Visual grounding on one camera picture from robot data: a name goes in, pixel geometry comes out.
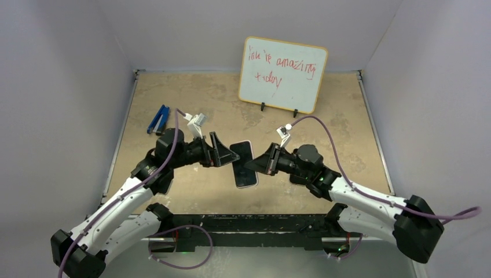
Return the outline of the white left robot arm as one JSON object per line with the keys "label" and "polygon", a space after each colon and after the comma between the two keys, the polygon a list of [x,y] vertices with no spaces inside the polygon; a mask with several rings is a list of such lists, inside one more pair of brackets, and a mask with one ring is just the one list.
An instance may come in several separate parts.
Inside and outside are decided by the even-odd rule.
{"label": "white left robot arm", "polygon": [[173,214],[160,204],[150,204],[134,220],[129,215],[158,193],[166,194],[174,170],[199,163],[221,167],[239,160],[239,155],[210,133],[211,144],[195,137],[185,142],[182,130],[170,128],[156,140],[131,172],[122,187],[93,215],[69,232],[58,230],[50,239],[54,263],[62,277],[99,277],[110,260],[140,239],[156,234],[169,235]]}

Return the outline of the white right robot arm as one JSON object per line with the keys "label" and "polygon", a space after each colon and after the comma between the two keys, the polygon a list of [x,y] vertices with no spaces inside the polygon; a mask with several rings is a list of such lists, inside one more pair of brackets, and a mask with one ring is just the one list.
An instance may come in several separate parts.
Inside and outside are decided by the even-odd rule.
{"label": "white right robot arm", "polygon": [[423,198],[413,195],[404,199],[346,181],[341,173],[324,165],[314,145],[302,145],[289,153],[272,143],[263,155],[244,166],[271,176],[279,171],[287,173],[291,183],[334,202],[325,218],[331,235],[359,233],[382,239],[396,245],[408,258],[425,264],[443,234],[443,225]]}

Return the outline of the silver phone black screen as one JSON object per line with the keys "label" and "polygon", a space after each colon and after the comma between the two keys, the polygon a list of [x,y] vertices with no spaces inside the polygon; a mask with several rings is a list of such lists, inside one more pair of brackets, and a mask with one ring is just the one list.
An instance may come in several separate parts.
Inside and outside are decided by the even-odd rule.
{"label": "silver phone black screen", "polygon": [[172,182],[173,182],[172,180],[159,182],[159,185],[156,187],[156,192],[163,195],[168,194]]}

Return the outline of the black phone case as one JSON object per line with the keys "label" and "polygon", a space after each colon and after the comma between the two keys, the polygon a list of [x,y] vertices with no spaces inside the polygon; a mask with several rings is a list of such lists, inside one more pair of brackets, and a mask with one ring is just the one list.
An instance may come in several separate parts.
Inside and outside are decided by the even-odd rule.
{"label": "black phone case", "polygon": [[289,181],[290,181],[290,183],[295,184],[295,185],[306,185],[306,184],[308,184],[307,178],[300,177],[300,176],[293,175],[293,174],[290,175]]}

